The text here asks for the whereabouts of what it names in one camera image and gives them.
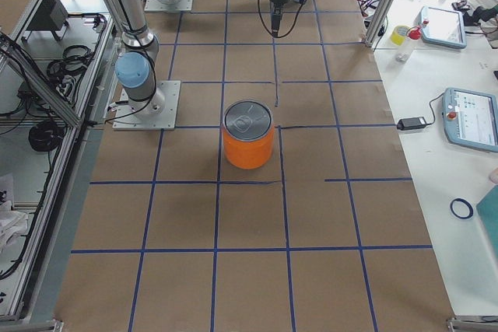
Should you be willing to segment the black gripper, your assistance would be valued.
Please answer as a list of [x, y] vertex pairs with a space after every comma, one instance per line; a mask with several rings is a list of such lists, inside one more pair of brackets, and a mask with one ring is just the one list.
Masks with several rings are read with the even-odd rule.
[[274, 38], [279, 38], [279, 28], [282, 21], [284, 4], [277, 1], [270, 1], [271, 6], [271, 34]]

